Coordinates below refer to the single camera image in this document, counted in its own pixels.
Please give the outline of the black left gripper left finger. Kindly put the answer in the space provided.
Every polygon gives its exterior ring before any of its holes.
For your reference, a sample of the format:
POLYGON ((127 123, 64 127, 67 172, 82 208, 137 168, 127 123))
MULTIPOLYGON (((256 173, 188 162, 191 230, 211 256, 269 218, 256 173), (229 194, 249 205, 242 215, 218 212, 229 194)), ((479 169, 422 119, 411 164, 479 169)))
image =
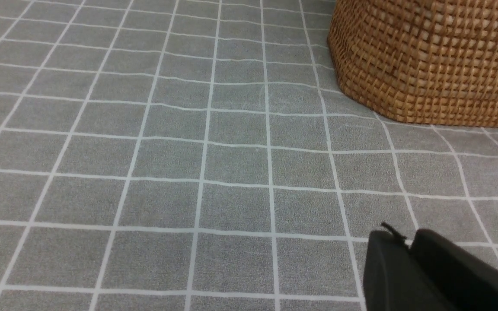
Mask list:
POLYGON ((403 236, 382 222, 385 230, 368 237, 363 292, 368 311, 455 311, 411 256, 403 236))

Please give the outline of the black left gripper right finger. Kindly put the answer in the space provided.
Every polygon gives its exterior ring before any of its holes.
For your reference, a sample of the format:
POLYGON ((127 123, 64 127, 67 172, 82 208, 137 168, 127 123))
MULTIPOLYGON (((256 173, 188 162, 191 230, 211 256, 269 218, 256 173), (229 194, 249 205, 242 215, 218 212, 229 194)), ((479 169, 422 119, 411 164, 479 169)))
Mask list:
POLYGON ((430 229, 419 229, 410 252, 459 311, 498 311, 498 270, 430 229))

